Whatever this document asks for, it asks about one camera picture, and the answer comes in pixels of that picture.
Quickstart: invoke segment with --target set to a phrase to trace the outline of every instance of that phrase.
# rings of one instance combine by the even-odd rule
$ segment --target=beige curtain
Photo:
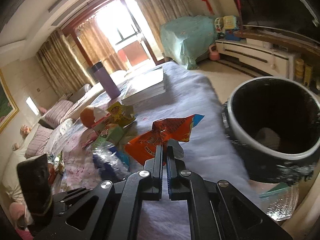
[[[160,26],[183,16],[192,16],[185,0],[136,0],[163,52]]]
[[[76,92],[87,83],[94,84],[59,29],[50,35],[36,57],[58,96]]]
[[[101,60],[109,74],[117,70],[128,70],[127,65],[99,28],[95,16],[81,24],[76,34],[93,64]]]

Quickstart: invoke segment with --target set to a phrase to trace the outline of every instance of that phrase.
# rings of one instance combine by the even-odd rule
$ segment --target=painting
[[[0,133],[19,112],[0,69]]]

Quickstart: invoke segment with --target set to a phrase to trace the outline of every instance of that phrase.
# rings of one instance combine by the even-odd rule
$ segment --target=white rim
[[[240,87],[242,87],[243,85],[245,85],[249,82],[257,80],[257,79],[281,79],[281,80],[284,80],[287,82],[294,83],[294,84],[298,85],[300,88],[302,88],[303,90],[305,90],[313,98],[313,100],[316,102],[318,109],[320,109],[320,104],[319,104],[318,100],[316,99],[315,95],[312,92],[310,92],[308,89],[306,89],[304,86],[302,86],[301,84],[299,84],[295,81],[292,81],[290,79],[281,78],[281,77],[270,77],[270,76],[258,77],[258,78],[250,79],[250,80],[240,84],[231,93],[231,96],[228,99],[227,106],[228,106],[228,114],[229,114],[230,123],[232,123],[232,126],[235,126],[235,127],[232,127],[232,129],[238,129],[242,133],[242,135],[246,138],[246,140],[250,141],[253,145],[257,146],[258,150],[260,150],[264,153],[267,153],[271,156],[277,157],[277,158],[287,159],[287,160],[300,160],[302,158],[306,158],[306,157],[312,155],[320,146],[320,137],[318,138],[318,141],[315,143],[315,145],[313,145],[313,147],[311,147],[309,150],[302,152],[302,153],[297,153],[297,154],[288,154],[288,153],[277,152],[277,151],[272,150],[268,147],[265,147],[264,145],[260,144],[255,139],[253,139],[249,134],[247,134],[247,132],[244,131],[244,129],[240,126],[240,124],[238,123],[238,121],[236,120],[236,118],[234,116],[231,102],[233,101],[233,97],[234,97],[235,93],[239,90]]]

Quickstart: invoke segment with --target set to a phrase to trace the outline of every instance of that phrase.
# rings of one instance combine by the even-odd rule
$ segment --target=wooden shelf
[[[303,41],[299,42],[297,39],[290,39],[286,38],[285,36],[274,36],[267,33],[261,33],[256,30],[243,30],[242,34],[241,31],[235,31],[234,35],[240,38],[248,38],[278,44],[303,54],[320,58],[320,47],[312,43],[303,43]]]

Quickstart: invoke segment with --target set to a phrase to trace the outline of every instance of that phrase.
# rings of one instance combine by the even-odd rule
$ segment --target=book
[[[165,92],[163,68],[135,76],[127,85],[121,99],[125,105],[133,105],[142,100]]]

